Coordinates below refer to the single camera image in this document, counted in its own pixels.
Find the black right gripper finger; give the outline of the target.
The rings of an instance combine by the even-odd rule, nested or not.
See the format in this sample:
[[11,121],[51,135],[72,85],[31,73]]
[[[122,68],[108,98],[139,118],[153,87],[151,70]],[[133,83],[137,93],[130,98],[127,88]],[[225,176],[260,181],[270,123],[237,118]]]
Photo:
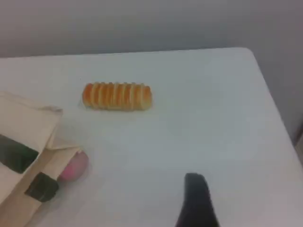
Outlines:
[[219,227],[208,184],[203,175],[187,173],[177,227]]

